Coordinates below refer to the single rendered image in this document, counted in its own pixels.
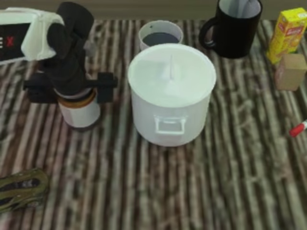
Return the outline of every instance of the yellow box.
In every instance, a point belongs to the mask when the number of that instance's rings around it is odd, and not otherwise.
[[[280,13],[267,51],[267,57],[272,64],[279,62],[283,54],[297,50],[306,26],[307,12],[303,8]]]

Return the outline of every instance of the table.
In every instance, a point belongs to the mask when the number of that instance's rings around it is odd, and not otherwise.
[[[200,48],[201,21],[177,21],[185,44],[217,70],[202,134],[179,148],[145,141],[132,123],[126,70],[145,21],[96,21],[98,44],[86,67],[119,79],[101,122],[72,131],[55,105],[30,104],[22,91],[35,63],[0,67],[0,176],[43,168],[46,203],[0,216],[1,230],[307,229],[307,83],[279,92],[265,58],[274,24],[262,21],[248,57],[228,60]],[[298,52],[307,54],[307,36]]]

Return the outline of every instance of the pot handle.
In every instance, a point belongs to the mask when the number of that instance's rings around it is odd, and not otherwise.
[[[159,118],[155,117],[155,132],[157,134],[162,134],[162,135],[171,135],[171,136],[181,136],[185,133],[185,123],[186,119],[185,118]],[[170,126],[175,126],[180,124],[180,131],[169,131],[169,130],[162,130],[160,127],[160,123],[168,124]]]

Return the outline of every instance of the small carton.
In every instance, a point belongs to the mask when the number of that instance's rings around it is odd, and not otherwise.
[[[307,12],[303,8],[280,13],[267,51],[267,57],[272,64],[279,62],[283,54],[297,50],[306,26]]]
[[[285,54],[275,73],[278,90],[296,91],[305,78],[307,64],[302,54]]]

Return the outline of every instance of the brown box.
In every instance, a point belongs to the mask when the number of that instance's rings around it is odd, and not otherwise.
[[[296,91],[305,78],[307,64],[302,54],[284,54],[275,73],[278,90]]]

